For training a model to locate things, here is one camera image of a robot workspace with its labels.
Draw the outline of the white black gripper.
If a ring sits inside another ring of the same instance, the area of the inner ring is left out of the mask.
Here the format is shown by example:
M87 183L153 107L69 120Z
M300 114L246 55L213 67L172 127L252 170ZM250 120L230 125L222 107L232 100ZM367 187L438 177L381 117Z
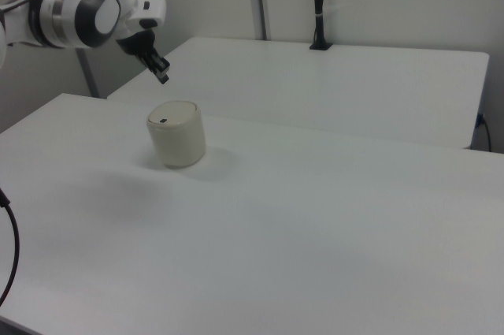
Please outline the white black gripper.
M165 23L165 16L165 0L127 0L114 31L122 51L139 56L161 84L169 80L170 63L154 48L154 31Z

